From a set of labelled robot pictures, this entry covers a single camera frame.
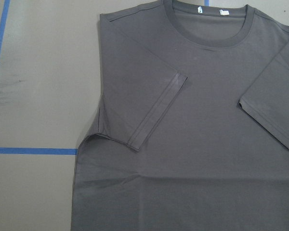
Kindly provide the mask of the brown t-shirt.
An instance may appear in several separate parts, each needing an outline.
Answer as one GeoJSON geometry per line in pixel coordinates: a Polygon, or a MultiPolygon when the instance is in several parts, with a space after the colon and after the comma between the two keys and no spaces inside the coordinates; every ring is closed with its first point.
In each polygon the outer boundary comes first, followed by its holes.
{"type": "Polygon", "coordinates": [[[289,231],[289,26],[158,0],[100,15],[73,231],[289,231]]]}

